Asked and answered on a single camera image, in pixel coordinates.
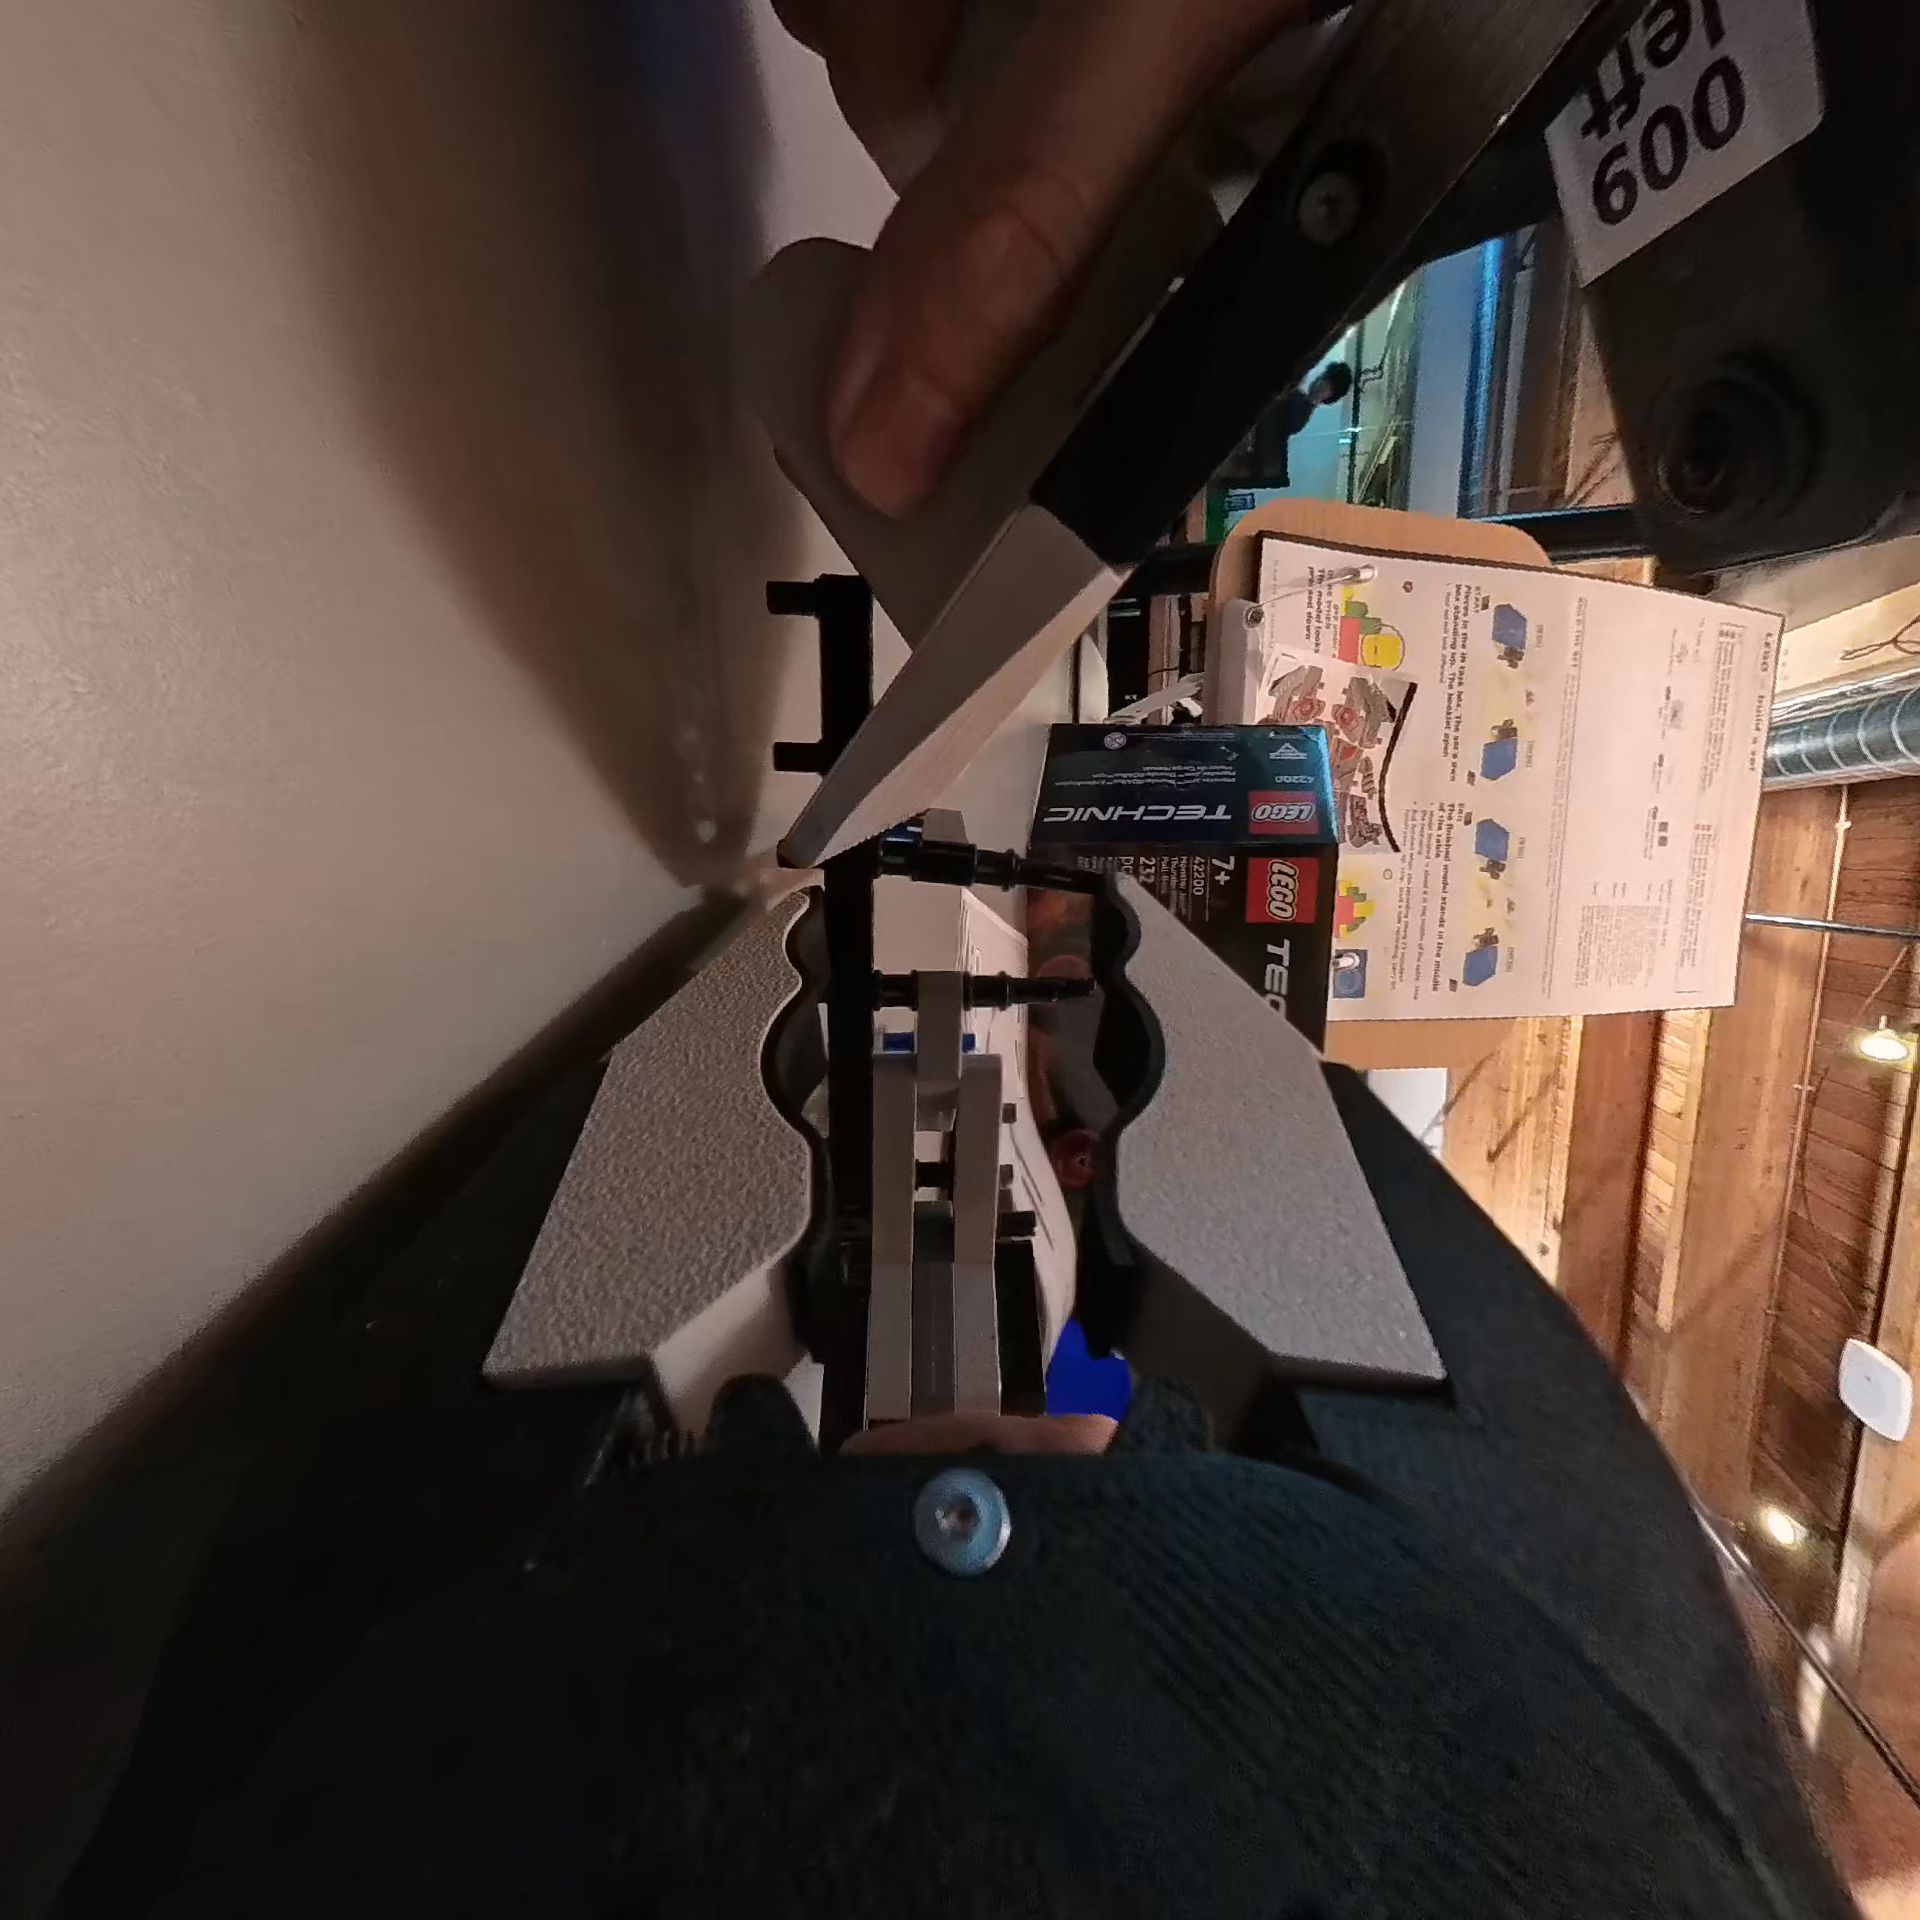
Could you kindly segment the black toy set box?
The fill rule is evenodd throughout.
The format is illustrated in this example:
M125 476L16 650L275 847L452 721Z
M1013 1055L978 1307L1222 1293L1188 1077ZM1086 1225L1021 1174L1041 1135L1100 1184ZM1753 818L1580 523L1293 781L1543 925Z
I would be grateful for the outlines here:
M1030 847L1135 878L1326 1043L1337 833L1322 726L1056 725Z

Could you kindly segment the printed instruction sheet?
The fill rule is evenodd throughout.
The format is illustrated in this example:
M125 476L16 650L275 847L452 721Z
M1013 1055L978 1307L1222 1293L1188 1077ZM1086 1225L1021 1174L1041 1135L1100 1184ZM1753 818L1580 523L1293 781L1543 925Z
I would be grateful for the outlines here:
M1259 555L1263 664L1418 683L1385 782L1401 850L1341 843L1334 1020L1734 999L1781 616L1277 535Z

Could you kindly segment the grey black toy brick assembly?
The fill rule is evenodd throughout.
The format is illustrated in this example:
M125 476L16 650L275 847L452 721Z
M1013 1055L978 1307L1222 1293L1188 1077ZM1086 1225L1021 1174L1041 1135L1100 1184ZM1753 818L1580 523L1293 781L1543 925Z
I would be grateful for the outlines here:
M1088 878L974 842L929 808L827 861L785 933L796 989L759 1068L807 1149L809 1224L787 1255L796 1335L822 1370L827 1452L889 1426L1037 1417L1072 1280L1047 1287L1043 1201L1021 1197L1026 1068L979 1029L1093 996L1088 978L960 956L887 969L879 887L969 905L979 887L1088 904Z

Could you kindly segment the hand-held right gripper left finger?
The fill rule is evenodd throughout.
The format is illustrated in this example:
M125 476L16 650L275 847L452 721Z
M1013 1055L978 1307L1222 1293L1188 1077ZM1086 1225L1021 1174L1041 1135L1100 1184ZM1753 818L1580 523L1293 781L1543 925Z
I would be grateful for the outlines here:
M705 1426L740 1376L806 1366L824 1207L821 895L747 917L606 1062L483 1359L503 1390L629 1385Z

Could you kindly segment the toy sticker sheet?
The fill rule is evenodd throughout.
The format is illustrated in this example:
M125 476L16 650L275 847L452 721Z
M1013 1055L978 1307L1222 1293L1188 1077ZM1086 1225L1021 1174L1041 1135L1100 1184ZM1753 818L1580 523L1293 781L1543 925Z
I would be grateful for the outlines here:
M1401 850L1385 782L1415 699L1415 679L1398 670L1284 650L1263 664L1259 722L1326 734L1334 824L1347 850Z

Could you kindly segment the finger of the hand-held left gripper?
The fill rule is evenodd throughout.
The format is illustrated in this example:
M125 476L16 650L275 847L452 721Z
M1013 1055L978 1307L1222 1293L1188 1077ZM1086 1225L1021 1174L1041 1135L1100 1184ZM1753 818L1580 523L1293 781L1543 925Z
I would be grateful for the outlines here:
M827 746L793 868L937 803L1117 593L1261 410L1404 276L1539 185L1611 5L1313 5L1134 183L1037 356L907 516L828 452L828 375L877 257L828 238L755 276L755 407L909 644Z

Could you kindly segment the person's left hand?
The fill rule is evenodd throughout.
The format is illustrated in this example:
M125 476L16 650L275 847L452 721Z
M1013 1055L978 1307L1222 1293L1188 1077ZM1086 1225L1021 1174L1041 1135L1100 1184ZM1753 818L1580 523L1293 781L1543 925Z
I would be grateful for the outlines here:
M862 504L922 506L1198 108L1313 8L1037 5L947 110L934 84L963 5L774 5L900 192L822 401L832 462Z

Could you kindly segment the silver ventilation duct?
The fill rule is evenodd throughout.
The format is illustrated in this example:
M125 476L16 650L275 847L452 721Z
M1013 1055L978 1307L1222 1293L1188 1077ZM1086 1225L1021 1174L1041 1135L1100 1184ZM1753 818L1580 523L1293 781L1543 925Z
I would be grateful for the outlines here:
M1918 669L1776 699L1764 788L1801 790L1918 776Z

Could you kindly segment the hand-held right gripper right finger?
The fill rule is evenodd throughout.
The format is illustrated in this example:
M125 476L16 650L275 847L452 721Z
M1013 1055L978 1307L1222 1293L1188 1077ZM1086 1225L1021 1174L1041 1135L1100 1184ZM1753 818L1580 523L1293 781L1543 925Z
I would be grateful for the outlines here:
M1227 1447L1449 1411L1449 1366L1322 1055L1135 878L1072 895L1051 1014L1074 1311Z

